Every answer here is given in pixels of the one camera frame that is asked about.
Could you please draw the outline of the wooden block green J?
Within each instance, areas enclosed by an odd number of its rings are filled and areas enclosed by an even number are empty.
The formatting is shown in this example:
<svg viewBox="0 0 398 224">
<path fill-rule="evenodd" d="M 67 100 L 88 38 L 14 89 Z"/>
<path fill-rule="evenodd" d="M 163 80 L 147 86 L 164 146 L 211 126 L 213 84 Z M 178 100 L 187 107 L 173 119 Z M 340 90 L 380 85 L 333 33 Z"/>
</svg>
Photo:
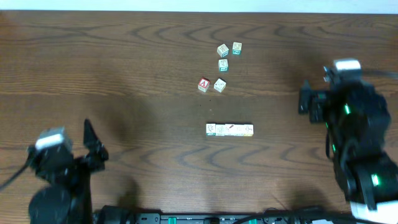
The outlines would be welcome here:
<svg viewBox="0 0 398 224">
<path fill-rule="evenodd" d="M 243 136 L 253 136 L 253 134 L 254 134 L 254 125 L 253 124 L 245 124 Z"/>
</svg>

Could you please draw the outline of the wooden block blue X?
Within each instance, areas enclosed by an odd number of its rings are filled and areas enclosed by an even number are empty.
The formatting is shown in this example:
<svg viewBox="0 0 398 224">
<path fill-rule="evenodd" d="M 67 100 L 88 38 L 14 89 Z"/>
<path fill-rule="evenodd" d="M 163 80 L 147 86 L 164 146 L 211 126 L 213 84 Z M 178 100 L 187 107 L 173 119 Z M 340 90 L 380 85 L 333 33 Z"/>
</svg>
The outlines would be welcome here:
<svg viewBox="0 0 398 224">
<path fill-rule="evenodd" d="M 235 124 L 225 124 L 224 125 L 224 135 L 225 136 L 234 136 L 236 132 Z"/>
</svg>

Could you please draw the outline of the wooden block bee picture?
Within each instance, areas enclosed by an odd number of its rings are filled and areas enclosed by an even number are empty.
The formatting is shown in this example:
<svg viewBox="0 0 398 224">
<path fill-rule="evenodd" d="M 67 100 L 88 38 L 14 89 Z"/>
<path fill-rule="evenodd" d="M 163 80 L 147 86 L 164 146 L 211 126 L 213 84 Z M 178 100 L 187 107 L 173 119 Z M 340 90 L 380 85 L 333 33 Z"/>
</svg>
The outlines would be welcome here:
<svg viewBox="0 0 398 224">
<path fill-rule="evenodd" d="M 216 124 L 215 126 L 215 135 L 216 136 L 224 136 L 224 129 L 225 129 L 225 125 L 224 124 Z"/>
</svg>

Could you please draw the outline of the wooden block umbrella seven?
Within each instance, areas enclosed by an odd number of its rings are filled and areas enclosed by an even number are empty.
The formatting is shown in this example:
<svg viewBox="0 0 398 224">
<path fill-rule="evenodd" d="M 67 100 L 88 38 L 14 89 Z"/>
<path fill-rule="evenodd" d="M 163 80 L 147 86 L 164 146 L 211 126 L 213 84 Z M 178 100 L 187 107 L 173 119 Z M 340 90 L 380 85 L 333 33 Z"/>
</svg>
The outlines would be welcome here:
<svg viewBox="0 0 398 224">
<path fill-rule="evenodd" d="M 216 135 L 216 124 L 215 123 L 207 123 L 206 124 L 206 135 L 207 136 L 215 136 Z"/>
</svg>

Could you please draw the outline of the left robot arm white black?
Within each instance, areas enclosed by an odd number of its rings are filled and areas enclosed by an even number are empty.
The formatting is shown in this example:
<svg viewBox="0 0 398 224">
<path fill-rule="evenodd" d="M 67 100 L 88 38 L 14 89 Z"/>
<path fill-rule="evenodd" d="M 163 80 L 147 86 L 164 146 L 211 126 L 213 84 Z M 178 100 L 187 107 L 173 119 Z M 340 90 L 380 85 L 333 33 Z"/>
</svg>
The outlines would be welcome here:
<svg viewBox="0 0 398 224">
<path fill-rule="evenodd" d="M 83 145 L 88 153 L 75 157 L 64 127 L 43 131 L 28 147 L 28 166 L 49 183 L 29 203 L 31 223 L 92 223 L 91 175 L 105 169 L 108 151 L 91 121 L 84 120 Z"/>
</svg>

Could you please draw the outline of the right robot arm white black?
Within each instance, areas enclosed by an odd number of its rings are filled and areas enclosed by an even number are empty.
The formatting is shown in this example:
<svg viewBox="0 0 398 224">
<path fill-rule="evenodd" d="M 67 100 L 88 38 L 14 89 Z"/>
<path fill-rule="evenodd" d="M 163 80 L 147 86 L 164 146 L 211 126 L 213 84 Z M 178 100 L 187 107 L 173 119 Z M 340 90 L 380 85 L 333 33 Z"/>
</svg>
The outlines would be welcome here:
<svg viewBox="0 0 398 224">
<path fill-rule="evenodd" d="M 325 153 L 354 217 L 397 223 L 397 164 L 384 150 L 391 123 L 384 97 L 361 81 L 329 90 L 313 90 L 305 82 L 298 112 L 325 124 Z"/>
</svg>

